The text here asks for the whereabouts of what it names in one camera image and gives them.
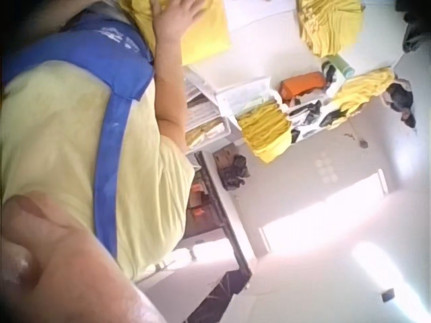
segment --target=window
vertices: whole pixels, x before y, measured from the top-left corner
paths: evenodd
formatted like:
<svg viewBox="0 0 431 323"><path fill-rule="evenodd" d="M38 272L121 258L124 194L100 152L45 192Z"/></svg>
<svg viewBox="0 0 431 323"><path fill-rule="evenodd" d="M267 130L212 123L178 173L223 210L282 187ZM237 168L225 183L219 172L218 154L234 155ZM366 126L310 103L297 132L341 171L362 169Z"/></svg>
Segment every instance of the window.
<svg viewBox="0 0 431 323"><path fill-rule="evenodd" d="M323 248L371 219L386 193L379 170L322 202L269 223L262 230L264 239L272 252L292 256Z"/></svg>

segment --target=folded yellow cloth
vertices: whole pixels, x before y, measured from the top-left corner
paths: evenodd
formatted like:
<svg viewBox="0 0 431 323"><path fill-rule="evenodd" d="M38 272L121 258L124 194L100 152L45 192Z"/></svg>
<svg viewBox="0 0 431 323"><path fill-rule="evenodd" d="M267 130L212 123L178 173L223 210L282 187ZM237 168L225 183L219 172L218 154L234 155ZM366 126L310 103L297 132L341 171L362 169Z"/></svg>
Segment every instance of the folded yellow cloth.
<svg viewBox="0 0 431 323"><path fill-rule="evenodd" d="M159 0L162 8L168 0ZM121 7L135 20L151 51L156 47L150 0L120 0ZM230 37L222 0L206 0L206 12L181 39L183 65L205 59L230 47Z"/></svg>
<svg viewBox="0 0 431 323"><path fill-rule="evenodd" d="M319 57L356 42L362 27L360 0L299 0L301 39Z"/></svg>
<svg viewBox="0 0 431 323"><path fill-rule="evenodd" d="M267 164L292 143L291 122L275 102L267 102L239 116L238 124L247 145Z"/></svg>
<svg viewBox="0 0 431 323"><path fill-rule="evenodd" d="M355 114L358 108L369 102L373 96L381 95L394 80L395 74L390 68L377 69L348 80L333 99L333 103L342 112L346 111L346 115L334 121L331 128L335 128Z"/></svg>

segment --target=orange object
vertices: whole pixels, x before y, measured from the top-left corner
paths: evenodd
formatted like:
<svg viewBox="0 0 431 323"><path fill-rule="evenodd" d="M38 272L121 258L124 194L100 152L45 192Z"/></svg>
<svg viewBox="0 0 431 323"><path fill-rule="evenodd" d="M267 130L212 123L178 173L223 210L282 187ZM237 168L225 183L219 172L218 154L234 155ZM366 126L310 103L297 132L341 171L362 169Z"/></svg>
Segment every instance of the orange object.
<svg viewBox="0 0 431 323"><path fill-rule="evenodd" d="M296 96L301 96L314 89L323 89L325 86L325 76L321 72L313 72L285 79L280 85L279 94L283 103L289 103Z"/></svg>

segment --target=blue apron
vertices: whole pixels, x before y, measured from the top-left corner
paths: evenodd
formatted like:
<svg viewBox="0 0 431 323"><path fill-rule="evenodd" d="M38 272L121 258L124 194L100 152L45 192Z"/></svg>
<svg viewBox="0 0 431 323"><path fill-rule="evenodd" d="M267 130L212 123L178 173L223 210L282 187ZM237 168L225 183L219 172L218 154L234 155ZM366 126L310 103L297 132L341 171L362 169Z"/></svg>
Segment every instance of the blue apron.
<svg viewBox="0 0 431 323"><path fill-rule="evenodd" d="M65 61L81 67L111 88L98 144L93 212L96 237L116 258L121 145L132 100L141 99L154 76L151 53L133 26L87 13L68 31L44 38L3 59L3 85L47 61Z"/></svg>

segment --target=laundry pile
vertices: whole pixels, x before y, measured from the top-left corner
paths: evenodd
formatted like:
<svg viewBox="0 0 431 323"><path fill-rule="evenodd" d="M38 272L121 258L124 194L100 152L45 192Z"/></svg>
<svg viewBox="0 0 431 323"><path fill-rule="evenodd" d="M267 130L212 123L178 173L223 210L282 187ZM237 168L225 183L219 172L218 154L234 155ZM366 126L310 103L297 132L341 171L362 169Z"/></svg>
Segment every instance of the laundry pile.
<svg viewBox="0 0 431 323"><path fill-rule="evenodd" d="M381 95L393 83L395 74L390 68L379 69L347 80L332 103L337 107L333 118L322 127L337 127L359 111L373 96Z"/></svg>
<svg viewBox="0 0 431 323"><path fill-rule="evenodd" d="M336 55L356 42L362 27L360 0L299 0L301 39L318 57Z"/></svg>
<svg viewBox="0 0 431 323"><path fill-rule="evenodd" d="M265 163L272 162L291 144L291 122L275 101L268 101L237 117L244 140Z"/></svg>
<svg viewBox="0 0 431 323"><path fill-rule="evenodd" d="M413 115L413 92L410 82L405 79L396 79L380 96L382 102L388 108L401 113L401 121L409 128L416 127L416 119Z"/></svg>
<svg viewBox="0 0 431 323"><path fill-rule="evenodd" d="M223 123L223 118L216 118L206 122L190 131L186 132L186 142L189 149L194 149L204 140L212 139L215 136L223 133L226 127Z"/></svg>
<svg viewBox="0 0 431 323"><path fill-rule="evenodd" d="M233 164L219 170L218 174L225 190L236 190L245 184L243 178L250 177L246 158L242 155L235 155Z"/></svg>

